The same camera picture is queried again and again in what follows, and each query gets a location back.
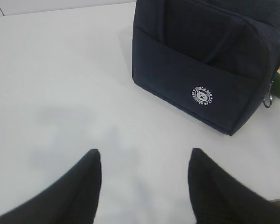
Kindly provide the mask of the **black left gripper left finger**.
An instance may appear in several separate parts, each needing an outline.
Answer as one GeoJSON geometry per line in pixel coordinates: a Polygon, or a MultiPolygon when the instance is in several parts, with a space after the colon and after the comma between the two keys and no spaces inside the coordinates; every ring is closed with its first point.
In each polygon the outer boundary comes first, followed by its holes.
{"type": "Polygon", "coordinates": [[[89,150],[40,194],[0,216],[0,224],[92,224],[101,190],[101,157],[89,150]]]}

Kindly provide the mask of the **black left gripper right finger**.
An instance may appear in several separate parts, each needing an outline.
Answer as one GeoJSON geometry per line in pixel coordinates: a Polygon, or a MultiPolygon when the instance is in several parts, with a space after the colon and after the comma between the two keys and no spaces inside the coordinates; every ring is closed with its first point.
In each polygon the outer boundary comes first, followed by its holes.
{"type": "Polygon", "coordinates": [[[245,187],[203,150],[193,148],[189,197],[198,224],[280,224],[280,207],[245,187]]]}

